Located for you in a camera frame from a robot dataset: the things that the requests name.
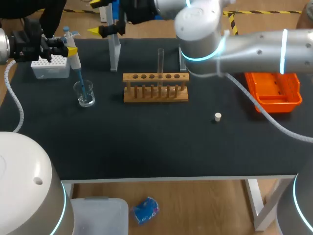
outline table leg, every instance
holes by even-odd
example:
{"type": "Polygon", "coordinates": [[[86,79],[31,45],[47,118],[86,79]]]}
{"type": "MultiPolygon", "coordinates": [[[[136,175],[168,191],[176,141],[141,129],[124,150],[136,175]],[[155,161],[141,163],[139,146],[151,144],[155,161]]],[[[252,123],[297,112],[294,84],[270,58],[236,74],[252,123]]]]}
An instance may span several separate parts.
{"type": "Polygon", "coordinates": [[[71,199],[73,196],[74,184],[63,183],[63,186],[65,188],[65,191],[67,192],[68,197],[71,199]]]}
{"type": "Polygon", "coordinates": [[[272,190],[271,197],[263,205],[257,180],[246,180],[246,187],[250,199],[256,231],[264,231],[276,217],[276,207],[281,194],[284,192],[292,179],[281,179],[277,188],[272,190]]]}

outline small white cap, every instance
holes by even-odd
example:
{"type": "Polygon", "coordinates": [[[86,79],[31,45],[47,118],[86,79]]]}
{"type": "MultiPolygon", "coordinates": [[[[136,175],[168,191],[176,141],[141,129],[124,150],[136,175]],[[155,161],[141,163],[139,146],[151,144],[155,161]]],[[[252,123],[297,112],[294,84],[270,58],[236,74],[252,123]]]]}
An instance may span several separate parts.
{"type": "Polygon", "coordinates": [[[216,114],[215,114],[215,121],[220,121],[220,120],[221,120],[221,117],[222,117],[222,114],[216,113],[216,114]]]}

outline white cable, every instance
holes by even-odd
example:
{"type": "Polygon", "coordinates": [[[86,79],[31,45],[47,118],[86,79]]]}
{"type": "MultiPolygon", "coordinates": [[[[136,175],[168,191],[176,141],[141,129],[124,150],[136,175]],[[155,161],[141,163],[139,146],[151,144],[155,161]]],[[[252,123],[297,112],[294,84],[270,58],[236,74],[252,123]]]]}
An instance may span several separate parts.
{"type": "Polygon", "coordinates": [[[242,90],[246,96],[248,96],[248,98],[252,101],[252,103],[257,106],[259,108],[259,110],[261,111],[261,113],[267,118],[267,120],[270,121],[270,123],[272,123],[278,130],[280,130],[281,132],[283,132],[284,134],[295,138],[297,140],[300,141],[304,141],[304,142],[309,142],[309,143],[313,143],[313,138],[312,137],[307,137],[307,136],[303,136],[297,133],[294,133],[288,129],[286,129],[285,127],[283,127],[282,125],[280,125],[275,119],[273,119],[271,117],[271,115],[269,115],[265,109],[259,104],[258,101],[256,101],[256,99],[246,90],[246,88],[243,87],[243,85],[241,85],[240,82],[238,82],[232,75],[230,75],[229,73],[226,73],[225,76],[227,78],[229,78],[233,83],[236,84],[236,86],[242,90]]]}
{"type": "Polygon", "coordinates": [[[224,75],[221,72],[221,60],[220,60],[220,58],[221,58],[221,53],[222,53],[222,51],[223,51],[223,49],[225,47],[226,39],[229,37],[229,35],[230,35],[229,30],[224,30],[224,35],[223,35],[223,37],[221,39],[221,40],[224,41],[224,46],[223,46],[222,50],[220,50],[219,53],[217,54],[218,57],[217,57],[217,60],[216,60],[216,73],[217,73],[218,77],[223,77],[223,75],[224,75]]]}
{"type": "Polygon", "coordinates": [[[12,88],[11,88],[11,85],[10,85],[10,82],[9,82],[9,71],[10,71],[10,68],[16,64],[15,60],[12,60],[5,68],[5,71],[4,71],[4,83],[5,83],[5,86],[7,87],[10,95],[12,96],[14,102],[16,103],[16,106],[18,107],[19,109],[19,112],[20,112],[20,121],[19,121],[19,124],[18,126],[15,128],[15,130],[13,132],[18,132],[20,130],[20,128],[22,127],[23,125],[23,122],[24,122],[24,111],[23,111],[23,108],[22,108],[22,105],[19,101],[19,99],[16,97],[16,95],[14,94],[12,88]]]}

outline glass beaker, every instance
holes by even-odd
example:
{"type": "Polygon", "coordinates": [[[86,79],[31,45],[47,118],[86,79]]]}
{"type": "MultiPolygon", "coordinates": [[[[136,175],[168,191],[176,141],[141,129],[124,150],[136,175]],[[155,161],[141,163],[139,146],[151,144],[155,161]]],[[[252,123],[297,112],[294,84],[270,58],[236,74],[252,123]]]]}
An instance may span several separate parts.
{"type": "Polygon", "coordinates": [[[86,108],[95,103],[92,82],[84,80],[84,84],[82,85],[79,81],[74,84],[73,88],[80,106],[86,108]]]}

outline wooden test tube rack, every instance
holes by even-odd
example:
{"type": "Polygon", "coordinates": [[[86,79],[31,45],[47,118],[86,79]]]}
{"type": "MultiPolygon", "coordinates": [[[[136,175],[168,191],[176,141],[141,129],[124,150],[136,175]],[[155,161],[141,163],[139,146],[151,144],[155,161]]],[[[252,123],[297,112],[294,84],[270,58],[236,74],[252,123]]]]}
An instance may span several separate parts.
{"type": "Polygon", "coordinates": [[[157,73],[124,73],[123,82],[124,102],[182,102],[188,101],[186,82],[189,82],[188,73],[164,73],[162,78],[157,73]],[[161,86],[166,82],[173,86],[161,86]]]}

